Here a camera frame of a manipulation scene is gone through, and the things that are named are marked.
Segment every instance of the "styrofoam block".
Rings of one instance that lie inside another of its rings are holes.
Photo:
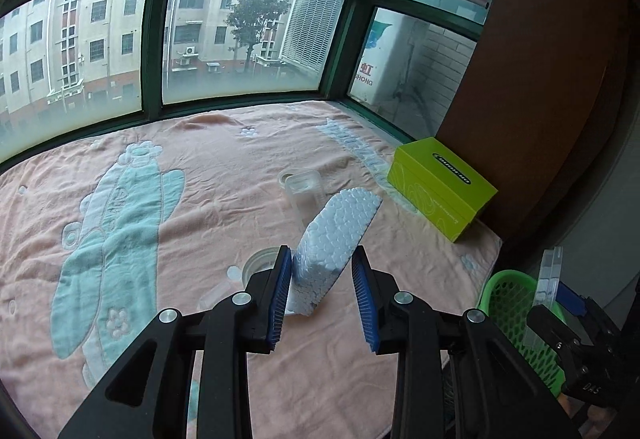
[[[287,313],[309,316],[338,280],[382,199],[364,188],[335,194],[306,227],[293,256]]]

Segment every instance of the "green plastic basket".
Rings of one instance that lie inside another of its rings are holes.
[[[556,353],[547,345],[533,351],[522,345],[537,282],[529,275],[513,269],[492,276],[482,290],[478,308],[484,311],[533,367],[554,396],[558,397],[564,372],[556,364]],[[564,322],[560,306],[554,302],[553,313]]]

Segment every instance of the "green box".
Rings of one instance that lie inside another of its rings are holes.
[[[451,242],[497,192],[435,138],[396,148],[387,178]]]

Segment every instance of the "tree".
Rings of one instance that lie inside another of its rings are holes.
[[[280,15],[289,11],[288,0],[238,0],[231,7],[231,13],[226,18],[226,24],[233,29],[231,32],[240,47],[247,46],[244,72],[249,67],[254,45],[259,44],[260,34],[267,22],[274,22]]]

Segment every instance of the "bed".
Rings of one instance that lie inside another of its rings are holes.
[[[300,102],[88,138],[0,176],[0,378],[27,421],[57,437],[159,310],[192,313],[216,287],[242,289],[230,266],[295,248],[302,229],[277,181],[291,166],[318,170],[327,194],[382,196],[362,240],[372,267],[436,310],[473,306],[500,239],[476,222],[447,241],[386,182],[393,151],[340,109]],[[389,429],[396,358],[369,351],[350,277],[311,317],[286,317],[275,353],[248,358],[256,439]]]

